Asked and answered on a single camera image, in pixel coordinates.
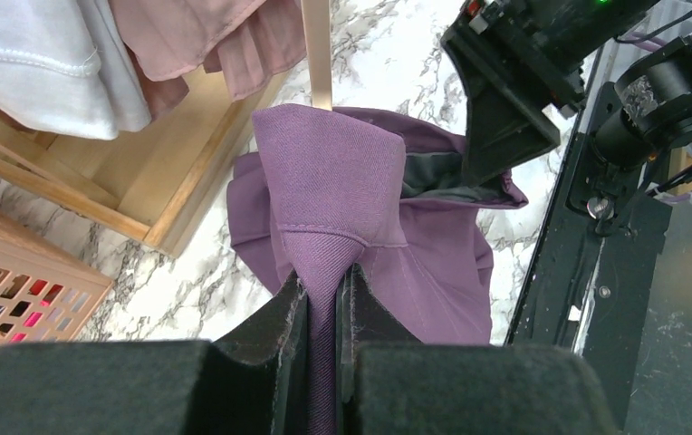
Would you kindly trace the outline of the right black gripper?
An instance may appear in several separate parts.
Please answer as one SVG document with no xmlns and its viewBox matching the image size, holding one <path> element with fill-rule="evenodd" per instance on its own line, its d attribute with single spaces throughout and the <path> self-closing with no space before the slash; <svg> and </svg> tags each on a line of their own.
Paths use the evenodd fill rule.
<svg viewBox="0 0 692 435">
<path fill-rule="evenodd" d="M 551 104 L 565 115 L 580 111 L 586 101 L 582 61 L 653 6 L 652 1 L 464 2 L 441 39 L 466 93 L 463 181 L 482 185 L 558 147 L 558 128 L 541 109 Z"/>
</svg>

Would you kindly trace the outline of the white skirt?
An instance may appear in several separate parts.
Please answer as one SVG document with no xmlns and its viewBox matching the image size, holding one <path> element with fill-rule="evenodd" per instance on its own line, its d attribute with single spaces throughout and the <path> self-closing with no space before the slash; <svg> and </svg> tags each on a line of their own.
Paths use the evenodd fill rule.
<svg viewBox="0 0 692 435">
<path fill-rule="evenodd" d="M 113 140 L 151 121 L 106 1 L 0 1 L 0 111 L 25 127 Z"/>
</svg>

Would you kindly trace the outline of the purple cloth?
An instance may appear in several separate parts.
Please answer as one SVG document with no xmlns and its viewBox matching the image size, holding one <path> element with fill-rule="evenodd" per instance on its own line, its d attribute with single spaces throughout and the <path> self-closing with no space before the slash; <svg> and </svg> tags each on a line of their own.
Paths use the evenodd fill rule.
<svg viewBox="0 0 692 435">
<path fill-rule="evenodd" d="M 226 192 L 231 246 L 270 292 L 296 273 L 308 293 L 309 433 L 336 430 L 335 298 L 351 266 L 421 342 L 489 343 L 494 259 L 476 219 L 525 206 L 509 172 L 464 185 L 465 138 L 393 111 L 288 103 L 253 125 Z"/>
</svg>

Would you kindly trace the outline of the pink clothes pile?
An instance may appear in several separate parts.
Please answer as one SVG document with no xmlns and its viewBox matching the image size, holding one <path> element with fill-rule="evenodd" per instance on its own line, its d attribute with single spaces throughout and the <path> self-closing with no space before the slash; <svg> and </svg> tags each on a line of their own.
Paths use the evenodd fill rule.
<svg viewBox="0 0 692 435">
<path fill-rule="evenodd" d="M 154 119 L 184 100 L 184 76 L 197 68 L 222 73 L 239 101 L 305 56 L 297 1 L 121 0 L 110 7 Z"/>
</svg>

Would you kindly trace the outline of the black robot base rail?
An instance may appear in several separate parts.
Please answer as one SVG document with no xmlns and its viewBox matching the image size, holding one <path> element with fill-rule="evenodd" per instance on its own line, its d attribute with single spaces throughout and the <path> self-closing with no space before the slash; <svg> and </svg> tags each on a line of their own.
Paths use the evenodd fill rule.
<svg viewBox="0 0 692 435">
<path fill-rule="evenodd" d="M 600 237 L 572 187 L 583 187 L 585 131 L 620 107 L 611 82 L 577 121 L 550 206 L 525 275 L 505 343 L 557 345 L 582 356 L 598 374 L 618 430 L 633 391 L 650 289 L 665 244 L 671 208 L 652 198 L 637 201 L 626 225 Z"/>
</svg>

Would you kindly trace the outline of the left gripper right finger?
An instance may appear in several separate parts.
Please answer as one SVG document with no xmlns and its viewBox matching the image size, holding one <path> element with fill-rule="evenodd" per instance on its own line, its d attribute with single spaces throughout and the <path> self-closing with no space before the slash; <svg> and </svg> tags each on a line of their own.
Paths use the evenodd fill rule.
<svg viewBox="0 0 692 435">
<path fill-rule="evenodd" d="M 340 434 L 613 434 L 594 370 L 542 345 L 419 341 L 371 292 L 360 266 L 336 296 Z"/>
</svg>

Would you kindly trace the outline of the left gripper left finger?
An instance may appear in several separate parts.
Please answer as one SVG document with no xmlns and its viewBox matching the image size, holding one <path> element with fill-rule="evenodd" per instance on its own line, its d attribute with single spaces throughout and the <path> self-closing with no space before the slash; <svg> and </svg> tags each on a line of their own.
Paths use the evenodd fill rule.
<svg viewBox="0 0 692 435">
<path fill-rule="evenodd" d="M 302 434 L 308 298 L 296 274 L 205 340 L 0 347 L 0 434 Z"/>
</svg>

